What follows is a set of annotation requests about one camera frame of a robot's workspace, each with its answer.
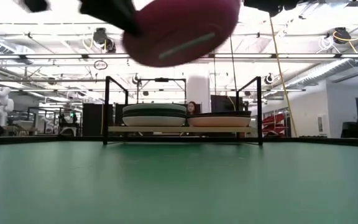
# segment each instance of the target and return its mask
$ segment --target laboratory room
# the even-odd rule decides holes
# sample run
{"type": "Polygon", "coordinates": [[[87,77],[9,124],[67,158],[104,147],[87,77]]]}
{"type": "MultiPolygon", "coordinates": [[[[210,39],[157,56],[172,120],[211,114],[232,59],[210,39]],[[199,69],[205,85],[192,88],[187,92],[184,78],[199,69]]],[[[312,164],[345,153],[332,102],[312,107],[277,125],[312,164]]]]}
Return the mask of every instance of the laboratory room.
{"type": "Polygon", "coordinates": [[[0,224],[33,223],[358,223],[358,1],[0,0],[0,224]]]}

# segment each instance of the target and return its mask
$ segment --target white robot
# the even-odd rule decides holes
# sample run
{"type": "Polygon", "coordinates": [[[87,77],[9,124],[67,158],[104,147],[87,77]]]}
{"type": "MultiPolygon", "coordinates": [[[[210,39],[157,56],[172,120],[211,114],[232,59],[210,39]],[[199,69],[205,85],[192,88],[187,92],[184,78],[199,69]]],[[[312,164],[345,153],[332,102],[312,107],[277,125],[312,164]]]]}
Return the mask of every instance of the white robot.
{"type": "Polygon", "coordinates": [[[14,108],[14,102],[9,99],[9,93],[11,89],[9,87],[0,87],[0,126],[6,126],[7,113],[12,112],[14,108]]]}
{"type": "Polygon", "coordinates": [[[54,131],[54,133],[57,133],[58,131],[58,122],[59,122],[59,119],[55,119],[55,122],[53,123],[53,119],[48,119],[46,117],[41,117],[41,120],[45,122],[47,128],[46,130],[50,130],[50,132],[52,133],[54,131]]]}

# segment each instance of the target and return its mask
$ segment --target wooden shelf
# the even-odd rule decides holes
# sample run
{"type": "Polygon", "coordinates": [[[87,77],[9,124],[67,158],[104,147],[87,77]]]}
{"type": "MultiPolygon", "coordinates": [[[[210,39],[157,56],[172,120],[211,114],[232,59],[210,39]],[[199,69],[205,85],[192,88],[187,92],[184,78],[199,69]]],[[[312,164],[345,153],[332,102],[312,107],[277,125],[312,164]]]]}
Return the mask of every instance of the wooden shelf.
{"type": "Polygon", "coordinates": [[[160,133],[256,133],[256,128],[243,127],[125,127],[110,126],[109,132],[160,132],[160,133]]]}

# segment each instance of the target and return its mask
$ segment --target humanoid robot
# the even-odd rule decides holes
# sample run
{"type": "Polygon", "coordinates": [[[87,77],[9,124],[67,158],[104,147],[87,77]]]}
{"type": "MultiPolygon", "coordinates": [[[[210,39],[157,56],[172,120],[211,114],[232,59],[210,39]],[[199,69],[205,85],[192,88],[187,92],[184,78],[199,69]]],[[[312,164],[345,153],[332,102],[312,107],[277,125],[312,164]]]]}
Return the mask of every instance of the humanoid robot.
{"type": "Polygon", "coordinates": [[[9,87],[0,87],[0,126],[6,126],[7,113],[14,109],[14,102],[9,98],[11,89],[9,87]]]}

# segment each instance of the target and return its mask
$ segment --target white pillar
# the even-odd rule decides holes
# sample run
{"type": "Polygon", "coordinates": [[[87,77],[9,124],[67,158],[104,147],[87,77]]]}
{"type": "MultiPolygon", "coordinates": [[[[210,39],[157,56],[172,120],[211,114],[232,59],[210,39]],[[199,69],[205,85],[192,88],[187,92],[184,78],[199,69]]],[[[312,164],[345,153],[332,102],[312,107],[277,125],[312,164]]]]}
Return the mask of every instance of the white pillar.
{"type": "Polygon", "coordinates": [[[187,103],[201,104],[202,113],[211,112],[211,94],[209,90],[209,70],[204,65],[189,65],[186,74],[187,103]]]}

